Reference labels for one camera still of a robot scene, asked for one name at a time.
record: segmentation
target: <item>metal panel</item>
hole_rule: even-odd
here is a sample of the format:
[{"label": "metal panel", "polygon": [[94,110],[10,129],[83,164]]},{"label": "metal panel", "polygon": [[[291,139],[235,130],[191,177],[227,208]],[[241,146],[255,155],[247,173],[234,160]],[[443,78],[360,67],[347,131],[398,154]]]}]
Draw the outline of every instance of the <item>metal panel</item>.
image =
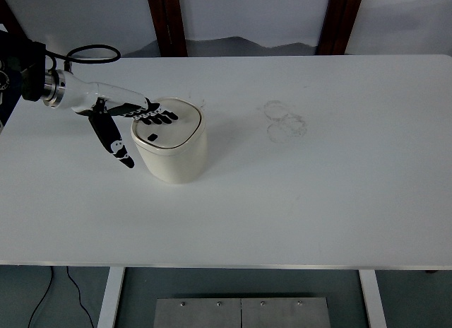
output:
[{"label": "metal panel", "polygon": [[158,299],[154,328],[240,328],[239,298]]},{"label": "metal panel", "polygon": [[330,328],[326,298],[243,298],[243,328]]}]

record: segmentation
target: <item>white wall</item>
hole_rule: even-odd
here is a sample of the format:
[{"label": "white wall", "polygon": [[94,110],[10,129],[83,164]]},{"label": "white wall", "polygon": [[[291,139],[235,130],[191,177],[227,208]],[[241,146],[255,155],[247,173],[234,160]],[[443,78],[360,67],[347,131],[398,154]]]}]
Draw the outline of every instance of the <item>white wall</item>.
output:
[{"label": "white wall", "polygon": [[[240,36],[315,46],[328,0],[180,0],[186,38]],[[106,43],[122,53],[156,39],[147,0],[7,0],[33,40],[55,52]],[[350,54],[452,55],[452,0],[362,0]]]},{"label": "white wall", "polygon": [[347,53],[452,55],[452,0],[362,0]]},{"label": "white wall", "polygon": [[328,0],[180,0],[187,39],[317,46]]},{"label": "white wall", "polygon": [[148,0],[6,0],[27,36],[54,52],[105,43],[122,53],[156,40]]}]

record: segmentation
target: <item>white bin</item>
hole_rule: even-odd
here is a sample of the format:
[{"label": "white bin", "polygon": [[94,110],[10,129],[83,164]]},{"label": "white bin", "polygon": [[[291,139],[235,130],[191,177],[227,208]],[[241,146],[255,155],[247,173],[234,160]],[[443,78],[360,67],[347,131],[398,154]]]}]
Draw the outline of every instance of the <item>white bin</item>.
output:
[{"label": "white bin", "polygon": [[171,124],[146,125],[133,121],[132,138],[149,171],[168,183],[186,183],[198,177],[207,161],[206,120],[195,105],[179,98],[159,98],[178,116]]}]

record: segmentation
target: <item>robotic hand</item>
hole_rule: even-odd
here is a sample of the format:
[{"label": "robotic hand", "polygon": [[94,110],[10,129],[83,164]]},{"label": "robotic hand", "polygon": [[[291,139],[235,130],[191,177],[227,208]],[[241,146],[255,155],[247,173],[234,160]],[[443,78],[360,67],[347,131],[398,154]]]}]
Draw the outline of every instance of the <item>robotic hand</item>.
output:
[{"label": "robotic hand", "polygon": [[[21,96],[31,101],[42,99],[47,106],[71,108],[77,114],[87,116],[105,149],[132,168],[134,162],[123,145],[112,116],[139,119],[145,124],[171,124],[177,120],[173,112],[159,103],[152,103],[140,93],[108,84],[80,81],[71,73],[69,65],[65,65],[65,71],[52,68],[46,72],[45,56],[49,52],[42,43],[0,31],[0,45],[0,132]],[[74,58],[65,60],[93,62]]]}]

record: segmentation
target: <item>scuff mark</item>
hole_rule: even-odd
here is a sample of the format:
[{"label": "scuff mark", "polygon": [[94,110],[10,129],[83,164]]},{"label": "scuff mark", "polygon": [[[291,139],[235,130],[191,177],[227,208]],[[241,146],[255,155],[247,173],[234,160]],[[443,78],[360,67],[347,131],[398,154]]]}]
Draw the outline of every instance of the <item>scuff mark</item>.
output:
[{"label": "scuff mark", "polygon": [[294,137],[303,137],[307,124],[300,115],[279,100],[267,102],[263,112],[271,124],[267,128],[268,137],[275,143],[286,143]]}]

